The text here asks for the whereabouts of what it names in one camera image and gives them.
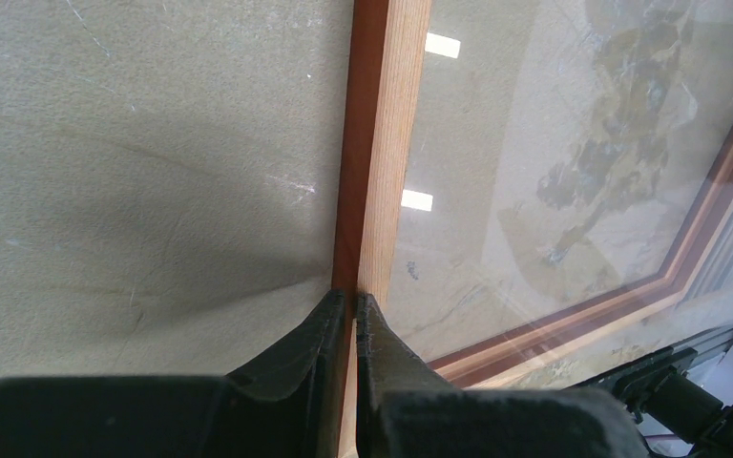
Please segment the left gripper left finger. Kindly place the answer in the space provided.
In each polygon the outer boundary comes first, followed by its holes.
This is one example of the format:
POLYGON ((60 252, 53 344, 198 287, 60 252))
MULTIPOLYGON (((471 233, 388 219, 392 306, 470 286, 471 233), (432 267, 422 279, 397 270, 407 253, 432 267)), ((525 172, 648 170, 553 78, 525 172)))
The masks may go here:
POLYGON ((0 457, 330 457, 346 298, 223 376, 0 379, 0 457))

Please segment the clear acrylic sheet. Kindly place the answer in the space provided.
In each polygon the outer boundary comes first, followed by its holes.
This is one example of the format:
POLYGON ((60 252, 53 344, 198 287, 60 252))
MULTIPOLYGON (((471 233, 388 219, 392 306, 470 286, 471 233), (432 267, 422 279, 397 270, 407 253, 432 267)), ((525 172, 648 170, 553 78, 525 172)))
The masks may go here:
POLYGON ((432 361, 656 274, 733 124, 733 1, 437 1, 387 298, 432 361))

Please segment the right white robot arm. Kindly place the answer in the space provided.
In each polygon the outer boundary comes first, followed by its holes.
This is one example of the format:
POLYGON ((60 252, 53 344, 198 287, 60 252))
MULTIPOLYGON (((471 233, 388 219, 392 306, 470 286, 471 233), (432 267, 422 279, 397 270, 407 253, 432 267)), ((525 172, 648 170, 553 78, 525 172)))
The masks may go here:
POLYGON ((614 396, 636 417, 647 414, 690 444, 690 457, 733 457, 733 404, 725 406, 675 367, 623 377, 614 396))

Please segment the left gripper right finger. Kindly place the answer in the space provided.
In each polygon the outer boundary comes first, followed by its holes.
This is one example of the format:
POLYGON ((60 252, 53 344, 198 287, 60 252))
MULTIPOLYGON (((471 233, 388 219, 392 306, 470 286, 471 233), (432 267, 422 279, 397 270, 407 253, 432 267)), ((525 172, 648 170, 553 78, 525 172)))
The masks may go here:
POLYGON ((356 312, 361 457, 644 457, 624 407, 596 388, 468 390, 430 369, 375 298, 356 312))

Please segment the orange wooden picture frame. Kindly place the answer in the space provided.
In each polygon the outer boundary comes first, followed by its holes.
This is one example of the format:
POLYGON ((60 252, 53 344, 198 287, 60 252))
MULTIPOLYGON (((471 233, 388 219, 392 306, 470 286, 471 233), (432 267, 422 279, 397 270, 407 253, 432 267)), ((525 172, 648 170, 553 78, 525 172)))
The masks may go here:
MULTIPOLYGON (((387 298, 429 23, 437 1, 393 1, 366 179, 359 295, 387 298)), ((733 124, 660 270, 630 285, 451 352, 426 365, 458 388, 558 389, 715 327, 733 324, 733 285, 716 278, 733 250, 733 124)))

